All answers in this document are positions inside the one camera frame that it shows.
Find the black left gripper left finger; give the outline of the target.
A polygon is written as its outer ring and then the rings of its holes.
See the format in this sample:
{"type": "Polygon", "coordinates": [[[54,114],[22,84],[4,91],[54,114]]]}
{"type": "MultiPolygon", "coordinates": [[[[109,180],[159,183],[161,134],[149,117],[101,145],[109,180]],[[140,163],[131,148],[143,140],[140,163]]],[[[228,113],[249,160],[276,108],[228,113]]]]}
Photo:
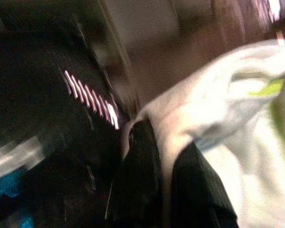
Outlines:
{"type": "Polygon", "coordinates": [[[150,122],[135,123],[127,140],[128,154],[111,184],[106,228],[162,228],[162,173],[150,122]]]}

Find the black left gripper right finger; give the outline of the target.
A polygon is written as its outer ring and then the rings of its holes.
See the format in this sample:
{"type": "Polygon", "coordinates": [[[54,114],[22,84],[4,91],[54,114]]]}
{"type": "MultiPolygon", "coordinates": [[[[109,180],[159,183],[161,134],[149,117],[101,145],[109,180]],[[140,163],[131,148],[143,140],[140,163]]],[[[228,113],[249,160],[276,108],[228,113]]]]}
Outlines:
{"type": "Polygon", "coordinates": [[[220,177],[195,143],[180,153],[172,174],[172,228],[239,228],[220,177]]]}

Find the white garment with green trim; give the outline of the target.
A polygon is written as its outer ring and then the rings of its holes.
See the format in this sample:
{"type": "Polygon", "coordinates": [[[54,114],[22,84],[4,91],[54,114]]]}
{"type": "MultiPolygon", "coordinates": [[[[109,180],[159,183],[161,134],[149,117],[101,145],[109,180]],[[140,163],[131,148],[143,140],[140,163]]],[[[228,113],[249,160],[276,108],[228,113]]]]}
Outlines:
{"type": "Polygon", "coordinates": [[[285,228],[285,40],[228,52],[149,102],[161,165],[161,227],[172,228],[173,166],[191,143],[220,177],[239,228],[285,228]]]}

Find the black washing machine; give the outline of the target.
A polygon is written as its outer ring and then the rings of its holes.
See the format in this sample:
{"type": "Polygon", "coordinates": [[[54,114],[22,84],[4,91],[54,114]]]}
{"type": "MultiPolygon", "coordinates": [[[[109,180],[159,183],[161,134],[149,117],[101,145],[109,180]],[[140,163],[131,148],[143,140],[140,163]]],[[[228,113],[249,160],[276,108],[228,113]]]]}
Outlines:
{"type": "Polygon", "coordinates": [[[106,228],[125,58],[105,0],[0,0],[0,177],[26,170],[34,228],[106,228]]]}

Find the blue cloth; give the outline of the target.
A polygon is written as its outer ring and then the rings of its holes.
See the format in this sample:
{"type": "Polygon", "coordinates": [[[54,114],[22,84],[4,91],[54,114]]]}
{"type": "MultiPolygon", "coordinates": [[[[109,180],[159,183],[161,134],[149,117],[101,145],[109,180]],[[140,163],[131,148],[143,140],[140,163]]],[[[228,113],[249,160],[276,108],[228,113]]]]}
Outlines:
{"type": "Polygon", "coordinates": [[[0,228],[34,228],[24,188],[26,170],[0,177],[0,228]]]}

